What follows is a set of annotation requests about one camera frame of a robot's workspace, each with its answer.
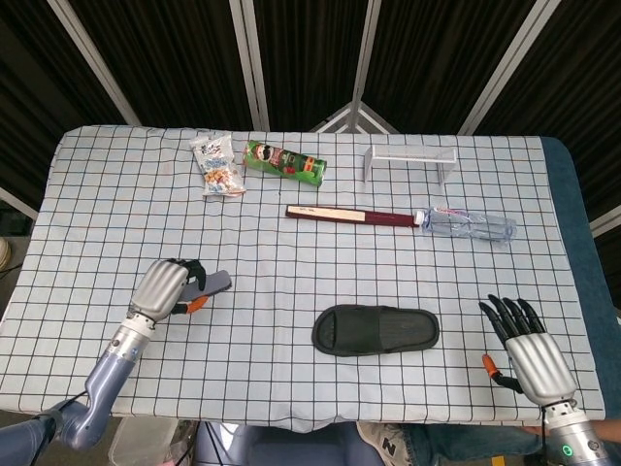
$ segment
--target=robot finger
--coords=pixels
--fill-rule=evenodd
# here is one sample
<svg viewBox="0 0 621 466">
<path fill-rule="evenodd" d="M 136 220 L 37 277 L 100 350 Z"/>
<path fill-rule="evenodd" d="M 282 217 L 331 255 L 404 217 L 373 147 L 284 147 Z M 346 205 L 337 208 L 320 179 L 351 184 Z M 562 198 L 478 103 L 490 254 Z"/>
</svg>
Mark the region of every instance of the robot finger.
<svg viewBox="0 0 621 466">
<path fill-rule="evenodd" d="M 539 317 L 537 316 L 537 313 L 535 312 L 533 307 L 522 298 L 517 298 L 517 303 L 524 311 L 524 314 L 526 314 L 526 317 L 529 321 L 529 326 L 531 327 L 531 331 L 533 333 L 545 333 L 545 328 L 543 327 L 543 324 L 539 320 Z"/>
<path fill-rule="evenodd" d="M 520 382 L 514 377 L 503 376 L 503 373 L 498 370 L 496 364 L 494 364 L 494 360 L 489 354 L 483 354 L 483 366 L 485 367 L 489 378 L 498 385 L 520 394 L 524 393 Z"/>
<path fill-rule="evenodd" d="M 509 339 L 507 331 L 503 327 L 503 322 L 501 318 L 498 316 L 498 313 L 494 311 L 490 306 L 486 303 L 478 303 L 479 308 L 487 315 L 489 321 L 492 323 L 492 327 L 494 327 L 494 331 L 498 338 L 500 339 L 503 347 L 505 346 L 506 341 Z"/>
<path fill-rule="evenodd" d="M 187 269 L 187 280 L 190 281 L 190 279 L 196 279 L 199 288 L 201 290 L 205 289 L 207 274 L 198 259 L 175 259 L 173 257 L 166 259 L 166 261 L 185 267 Z"/>
<path fill-rule="evenodd" d="M 522 310 L 517 306 L 517 304 L 515 304 L 508 298 L 503 298 L 503 303 L 505 303 L 505 306 L 507 306 L 513 314 L 515 326 L 520 332 L 520 335 L 528 335 L 529 333 L 531 333 L 531 327 L 529 326 L 528 320 L 526 319 L 526 316 L 524 315 Z"/>
<path fill-rule="evenodd" d="M 208 299 L 209 296 L 201 296 L 193 301 L 180 301 L 173 307 L 171 314 L 194 314 L 205 306 Z"/>
<path fill-rule="evenodd" d="M 520 332 L 517 329 L 517 326 L 515 325 L 515 320 L 513 320 L 513 317 L 509 313 L 507 306 L 505 306 L 503 302 L 498 297 L 494 296 L 493 294 L 488 294 L 487 297 L 492 302 L 492 304 L 496 307 L 496 310 L 498 311 L 498 315 L 500 316 L 501 321 L 503 323 L 503 327 L 507 331 L 508 337 L 509 338 L 519 337 Z"/>
</svg>

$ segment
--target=table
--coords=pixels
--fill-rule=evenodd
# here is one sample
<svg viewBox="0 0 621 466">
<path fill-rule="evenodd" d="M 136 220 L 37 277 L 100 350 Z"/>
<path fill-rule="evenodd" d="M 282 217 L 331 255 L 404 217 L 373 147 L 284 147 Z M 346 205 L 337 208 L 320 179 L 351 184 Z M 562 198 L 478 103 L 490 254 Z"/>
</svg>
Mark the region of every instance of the table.
<svg viewBox="0 0 621 466">
<path fill-rule="evenodd" d="M 87 126 L 63 137 L 0 326 L 1 409 L 38 412 L 81 391 L 150 263 L 199 257 L 208 272 L 227 270 L 233 288 L 157 325 L 115 414 L 297 431 L 346 419 L 533 421 L 539 410 L 491 384 L 480 362 L 488 352 L 510 374 L 477 306 L 495 293 L 540 309 L 579 404 L 605 415 L 540 138 L 234 132 L 236 152 L 253 139 L 318 154 L 325 182 L 317 190 L 247 171 L 243 197 L 206 200 L 187 144 L 199 133 L 221 134 Z M 459 166 L 445 192 L 435 172 L 396 162 L 378 164 L 364 184 L 370 144 L 457 147 Z M 447 204 L 515 218 L 519 229 L 507 246 L 285 218 L 297 203 L 397 213 Z M 359 358 L 314 350 L 318 314 L 353 301 L 430 310 L 441 339 L 422 352 Z"/>
</svg>

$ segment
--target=snack bag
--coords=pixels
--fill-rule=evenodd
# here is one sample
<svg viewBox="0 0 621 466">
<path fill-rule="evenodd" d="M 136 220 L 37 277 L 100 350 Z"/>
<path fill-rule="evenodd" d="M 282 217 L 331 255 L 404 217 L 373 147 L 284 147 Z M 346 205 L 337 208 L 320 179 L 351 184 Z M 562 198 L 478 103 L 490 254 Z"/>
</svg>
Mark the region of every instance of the snack bag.
<svg viewBox="0 0 621 466">
<path fill-rule="evenodd" d="M 230 134 L 213 140 L 209 136 L 199 136 L 190 141 L 190 147 L 205 178 L 203 195 L 235 197 L 245 193 L 244 180 L 233 161 L 235 154 Z"/>
</svg>

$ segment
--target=black slipper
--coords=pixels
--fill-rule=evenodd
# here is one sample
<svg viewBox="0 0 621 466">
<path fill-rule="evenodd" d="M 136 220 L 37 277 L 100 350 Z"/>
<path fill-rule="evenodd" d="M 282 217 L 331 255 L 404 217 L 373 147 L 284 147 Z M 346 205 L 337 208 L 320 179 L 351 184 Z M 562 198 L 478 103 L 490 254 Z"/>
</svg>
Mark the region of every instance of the black slipper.
<svg viewBox="0 0 621 466">
<path fill-rule="evenodd" d="M 440 337 L 438 319 L 422 309 L 341 304 L 314 323 L 312 343 L 335 356 L 426 350 Z"/>
</svg>

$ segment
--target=pringles can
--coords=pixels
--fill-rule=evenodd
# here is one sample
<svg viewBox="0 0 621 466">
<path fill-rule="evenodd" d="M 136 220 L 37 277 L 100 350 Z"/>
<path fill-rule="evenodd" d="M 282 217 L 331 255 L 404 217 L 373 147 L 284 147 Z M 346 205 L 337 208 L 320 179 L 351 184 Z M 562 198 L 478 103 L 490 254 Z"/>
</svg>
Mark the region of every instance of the pringles can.
<svg viewBox="0 0 621 466">
<path fill-rule="evenodd" d="M 325 160 L 291 150 L 274 148 L 256 141 L 249 141 L 245 146 L 244 164 L 248 168 L 315 186 L 321 186 L 326 169 Z"/>
</svg>

